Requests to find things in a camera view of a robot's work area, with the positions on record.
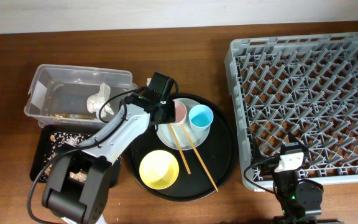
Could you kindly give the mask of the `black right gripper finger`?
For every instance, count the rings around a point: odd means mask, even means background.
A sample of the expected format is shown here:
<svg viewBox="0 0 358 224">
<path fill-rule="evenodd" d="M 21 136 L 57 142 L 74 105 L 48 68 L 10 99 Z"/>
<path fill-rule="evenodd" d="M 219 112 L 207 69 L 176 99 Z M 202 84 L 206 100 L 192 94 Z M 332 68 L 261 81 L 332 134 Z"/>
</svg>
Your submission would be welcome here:
<svg viewBox="0 0 358 224">
<path fill-rule="evenodd" d="M 288 139 L 290 144 L 294 144 L 297 148 L 301 149 L 303 152 L 308 152 L 309 149 L 300 141 L 298 140 L 292 132 L 288 132 Z"/>
<path fill-rule="evenodd" d="M 259 145 L 257 144 L 256 138 L 252 138 L 252 161 L 260 162 L 262 160 L 262 156 L 259 150 Z"/>
</svg>

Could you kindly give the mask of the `yellow bowl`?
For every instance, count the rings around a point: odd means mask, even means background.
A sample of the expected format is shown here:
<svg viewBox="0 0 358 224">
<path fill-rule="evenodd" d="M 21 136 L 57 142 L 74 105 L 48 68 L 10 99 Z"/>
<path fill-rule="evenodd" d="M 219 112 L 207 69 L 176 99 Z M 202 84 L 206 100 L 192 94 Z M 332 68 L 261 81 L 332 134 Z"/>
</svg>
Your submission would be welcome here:
<svg viewBox="0 0 358 224">
<path fill-rule="evenodd" d="M 143 183 L 154 190 L 169 188 L 179 175 L 176 157 L 168 151 L 155 150 L 148 153 L 140 162 L 139 175 Z"/>
</svg>

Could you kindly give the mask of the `white tissue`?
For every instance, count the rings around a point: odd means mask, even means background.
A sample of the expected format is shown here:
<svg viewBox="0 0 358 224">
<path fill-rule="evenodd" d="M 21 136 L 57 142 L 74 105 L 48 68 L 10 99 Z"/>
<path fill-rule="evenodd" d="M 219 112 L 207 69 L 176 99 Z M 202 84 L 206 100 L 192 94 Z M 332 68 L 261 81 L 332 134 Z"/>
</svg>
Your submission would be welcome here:
<svg viewBox="0 0 358 224">
<path fill-rule="evenodd" d="M 90 113 L 96 113 L 97 118 L 105 118 L 108 113 L 113 115 L 114 111 L 110 107 L 109 103 L 105 105 L 100 112 L 102 105 L 104 105 L 109 99 L 110 93 L 111 88 L 107 84 L 102 83 L 99 87 L 99 92 L 88 97 L 86 101 L 87 110 Z"/>
</svg>

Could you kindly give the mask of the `gold snack wrapper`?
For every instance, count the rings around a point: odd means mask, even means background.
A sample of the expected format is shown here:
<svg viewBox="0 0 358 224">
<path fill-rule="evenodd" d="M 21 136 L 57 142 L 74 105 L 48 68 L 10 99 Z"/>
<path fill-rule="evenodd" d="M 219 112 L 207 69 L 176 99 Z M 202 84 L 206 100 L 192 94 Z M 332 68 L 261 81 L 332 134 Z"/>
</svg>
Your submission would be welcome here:
<svg viewBox="0 0 358 224">
<path fill-rule="evenodd" d="M 49 116 L 54 118 L 88 119 L 88 120 L 96 119 L 96 117 L 94 116 L 83 115 L 83 114 L 51 114 Z"/>
</svg>

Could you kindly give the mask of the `food scraps pile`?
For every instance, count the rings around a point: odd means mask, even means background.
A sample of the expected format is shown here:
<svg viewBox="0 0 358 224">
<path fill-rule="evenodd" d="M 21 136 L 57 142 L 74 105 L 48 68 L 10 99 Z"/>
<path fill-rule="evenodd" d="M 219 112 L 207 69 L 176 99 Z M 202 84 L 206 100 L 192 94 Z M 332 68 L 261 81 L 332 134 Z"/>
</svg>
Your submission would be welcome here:
<svg viewBox="0 0 358 224">
<path fill-rule="evenodd" d="M 90 134 L 68 133 L 63 131 L 55 131 L 50 135 L 47 143 L 46 152 L 44 153 L 43 167 L 48 161 L 52 160 L 55 155 L 62 149 L 64 144 L 76 147 L 79 143 L 89 139 Z M 70 171 L 70 178 L 84 183 L 87 179 L 87 171 L 82 168 L 74 168 L 74 172 Z"/>
</svg>

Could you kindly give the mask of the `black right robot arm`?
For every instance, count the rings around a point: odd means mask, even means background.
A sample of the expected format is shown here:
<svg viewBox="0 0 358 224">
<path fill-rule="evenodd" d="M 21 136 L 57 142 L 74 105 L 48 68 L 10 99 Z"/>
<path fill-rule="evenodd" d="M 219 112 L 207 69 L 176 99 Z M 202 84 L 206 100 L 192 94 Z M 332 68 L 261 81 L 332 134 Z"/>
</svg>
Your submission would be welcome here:
<svg viewBox="0 0 358 224">
<path fill-rule="evenodd" d="M 256 138 L 252 139 L 253 164 L 251 169 L 258 168 L 261 173 L 273 178 L 272 190 L 266 189 L 255 182 L 256 187 L 274 194 L 281 205 L 282 216 L 275 216 L 274 223 L 318 223 L 317 216 L 322 213 L 324 188 L 318 182 L 299 179 L 297 172 L 303 167 L 309 149 L 288 133 L 288 143 L 280 146 L 275 156 L 263 159 Z"/>
</svg>

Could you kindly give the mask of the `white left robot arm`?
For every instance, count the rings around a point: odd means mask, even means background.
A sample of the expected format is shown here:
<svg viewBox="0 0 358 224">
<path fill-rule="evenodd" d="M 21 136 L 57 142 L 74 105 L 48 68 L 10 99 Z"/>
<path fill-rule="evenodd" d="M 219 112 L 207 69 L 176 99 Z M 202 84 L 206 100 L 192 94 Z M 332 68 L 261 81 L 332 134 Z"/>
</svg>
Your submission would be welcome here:
<svg viewBox="0 0 358 224">
<path fill-rule="evenodd" d="M 129 144 L 151 125 L 175 120 L 168 88 L 143 87 L 121 100 L 121 107 L 101 130 L 77 147 L 57 154 L 42 195 L 42 205 L 67 223 L 103 221 L 113 164 Z M 89 156 L 91 165 L 84 183 L 70 180 L 69 167 L 75 156 Z"/>
</svg>

